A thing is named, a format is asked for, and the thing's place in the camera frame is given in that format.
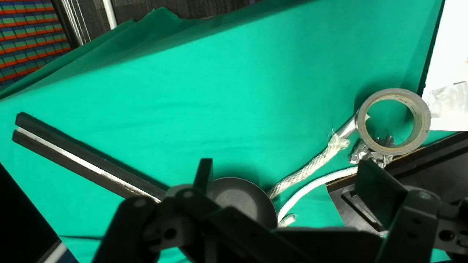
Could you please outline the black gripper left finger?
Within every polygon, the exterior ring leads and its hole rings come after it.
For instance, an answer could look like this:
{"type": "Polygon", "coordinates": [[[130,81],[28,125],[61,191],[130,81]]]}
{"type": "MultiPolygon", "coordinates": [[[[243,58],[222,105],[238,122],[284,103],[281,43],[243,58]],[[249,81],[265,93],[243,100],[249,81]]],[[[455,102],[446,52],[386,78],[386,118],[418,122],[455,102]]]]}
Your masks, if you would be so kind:
{"type": "Polygon", "coordinates": [[[194,181],[161,201],[129,197],[117,208],[94,263],[158,263],[168,248],[193,263],[311,263],[313,257],[276,227],[265,227],[206,194],[213,160],[199,162],[194,181]]]}

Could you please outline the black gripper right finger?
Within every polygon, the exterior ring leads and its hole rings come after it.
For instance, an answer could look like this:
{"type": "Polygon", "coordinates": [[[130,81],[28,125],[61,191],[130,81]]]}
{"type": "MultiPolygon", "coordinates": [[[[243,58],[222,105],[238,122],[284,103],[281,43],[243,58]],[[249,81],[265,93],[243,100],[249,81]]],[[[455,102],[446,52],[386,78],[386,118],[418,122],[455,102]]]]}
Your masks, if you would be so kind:
{"type": "Polygon", "coordinates": [[[449,263],[468,263],[468,207],[433,191],[404,185],[373,160],[358,163],[355,194],[388,230],[377,263],[430,263],[434,248],[449,263]]]}

